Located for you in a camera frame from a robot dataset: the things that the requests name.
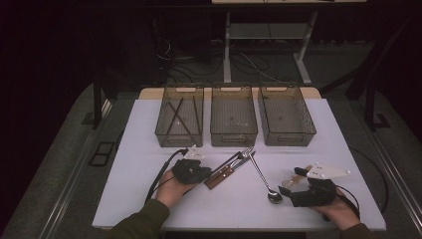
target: transparent container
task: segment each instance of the transparent container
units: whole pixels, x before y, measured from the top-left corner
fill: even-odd
[[[161,147],[203,145],[203,84],[167,84],[155,135]]]
[[[215,83],[211,100],[211,144],[255,145],[258,134],[249,83]]]
[[[258,93],[265,145],[308,146],[317,133],[297,83],[260,83]]]

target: metal stand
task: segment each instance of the metal stand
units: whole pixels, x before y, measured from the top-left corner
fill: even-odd
[[[311,14],[310,20],[307,25],[307,29],[305,30],[305,34],[302,39],[301,49],[299,50],[298,53],[294,53],[296,66],[298,67],[299,73],[301,74],[302,81],[304,81],[304,84],[311,83],[310,75],[308,75],[307,68],[305,67],[305,64],[304,64],[304,55],[305,55],[305,51],[307,50],[308,44],[310,43],[311,34],[313,33],[316,20],[317,20],[317,11],[314,11]]]
[[[230,71],[230,40],[233,39],[302,39],[301,48],[294,53],[294,58],[304,84],[310,84],[311,79],[304,64],[305,51],[311,39],[311,34],[317,20],[317,11],[313,11],[307,23],[286,24],[232,24],[230,12],[226,18],[224,82],[231,82]]]

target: white plastic part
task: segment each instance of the white plastic part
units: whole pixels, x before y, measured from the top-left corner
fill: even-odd
[[[307,173],[307,177],[317,179],[331,179],[335,177],[348,176],[350,174],[350,170],[343,170],[317,162],[316,165],[314,165]]]
[[[189,151],[183,156],[184,159],[196,159],[201,160],[204,159],[204,155],[196,148],[196,144],[194,144]]]

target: green sleeve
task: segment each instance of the green sleeve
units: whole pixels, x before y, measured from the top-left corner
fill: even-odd
[[[107,239],[158,238],[164,221],[170,215],[167,206],[155,199],[148,200],[143,208],[121,220],[107,234]]]
[[[376,239],[365,224],[360,223],[340,232],[340,239]]]

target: white tabletop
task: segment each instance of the white tabletop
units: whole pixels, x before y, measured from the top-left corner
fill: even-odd
[[[294,174],[294,167],[320,162],[350,170],[351,175],[335,178],[334,183],[354,194],[360,204],[361,221],[372,230],[385,230],[385,221],[360,174],[326,100],[307,99],[316,126],[308,147],[264,145],[258,104],[255,102],[259,133],[255,159],[273,189]],[[133,105],[126,130],[109,174],[93,222],[94,227],[111,228],[139,211],[149,186],[163,163],[179,148],[159,146],[154,134],[161,100],[138,100]],[[211,102],[204,104],[204,146],[202,166],[217,167],[239,147],[213,147],[209,130]],[[170,167],[180,157],[175,157]],[[302,180],[297,190],[307,190]],[[333,228],[308,208],[294,207],[285,197],[282,204],[271,204],[267,188],[251,162],[209,190],[199,184],[171,209],[164,230],[220,231],[316,231]]]

